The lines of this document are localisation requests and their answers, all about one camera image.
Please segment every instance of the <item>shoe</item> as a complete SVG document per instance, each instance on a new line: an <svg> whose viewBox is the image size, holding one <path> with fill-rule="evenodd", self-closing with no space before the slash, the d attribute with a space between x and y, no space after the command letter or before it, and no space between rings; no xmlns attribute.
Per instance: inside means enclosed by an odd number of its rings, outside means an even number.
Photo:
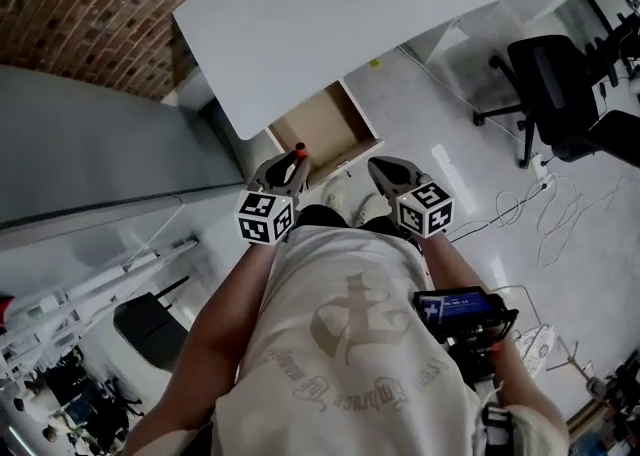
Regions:
<svg viewBox="0 0 640 456"><path fill-rule="evenodd" d="M322 205L333 209L343 218L345 216L342 211L345 207L347 192L345 182L346 180L342 176L334 177L327 183L322 192Z"/></svg>
<svg viewBox="0 0 640 456"><path fill-rule="evenodd" d="M361 227L373 218L388 216L389 214L391 214L391 207L387 199L378 193L373 193L362 204L360 214L356 218L355 227Z"/></svg>

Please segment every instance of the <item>fiducial marker cube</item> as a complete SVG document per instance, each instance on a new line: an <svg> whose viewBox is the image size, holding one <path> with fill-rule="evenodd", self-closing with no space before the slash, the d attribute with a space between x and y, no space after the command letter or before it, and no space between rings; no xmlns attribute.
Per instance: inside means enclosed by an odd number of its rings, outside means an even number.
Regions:
<svg viewBox="0 0 640 456"><path fill-rule="evenodd" d="M422 237L430 237L453 223L453 198L435 182L400 195L396 201L398 224Z"/></svg>
<svg viewBox="0 0 640 456"><path fill-rule="evenodd" d="M234 212L240 237L250 243L273 245L293 227L289 196L243 191Z"/></svg>

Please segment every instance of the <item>black office chair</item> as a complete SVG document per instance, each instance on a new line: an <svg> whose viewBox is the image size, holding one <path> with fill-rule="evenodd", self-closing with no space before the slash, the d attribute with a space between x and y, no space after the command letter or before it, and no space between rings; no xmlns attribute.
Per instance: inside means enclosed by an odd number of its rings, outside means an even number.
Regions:
<svg viewBox="0 0 640 456"><path fill-rule="evenodd" d="M485 113L474 113L473 123L484 125L489 117L521 111L525 130L524 158L528 168L535 128L554 156L575 161L599 150L640 167L640 118L610 111L599 119L591 89L594 83L589 62L566 36L550 35L521 40L508 48L513 71L499 57L489 60L500 68L520 97L520 104Z"/></svg>

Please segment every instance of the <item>blue screen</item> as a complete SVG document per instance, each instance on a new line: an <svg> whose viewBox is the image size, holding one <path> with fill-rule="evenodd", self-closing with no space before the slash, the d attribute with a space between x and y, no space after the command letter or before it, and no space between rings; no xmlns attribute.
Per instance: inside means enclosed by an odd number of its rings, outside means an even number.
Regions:
<svg viewBox="0 0 640 456"><path fill-rule="evenodd" d="M486 312L490 309L491 305L489 305L482 293L479 292L445 296L442 319L464 314Z"/></svg>

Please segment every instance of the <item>wooden drawer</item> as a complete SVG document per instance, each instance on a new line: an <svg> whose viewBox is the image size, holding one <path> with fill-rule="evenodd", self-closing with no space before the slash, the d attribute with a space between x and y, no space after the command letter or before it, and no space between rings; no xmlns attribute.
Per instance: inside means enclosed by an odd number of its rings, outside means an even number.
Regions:
<svg viewBox="0 0 640 456"><path fill-rule="evenodd" d="M293 108L266 132L280 152L304 142L311 164L309 189L384 145L342 79Z"/></svg>

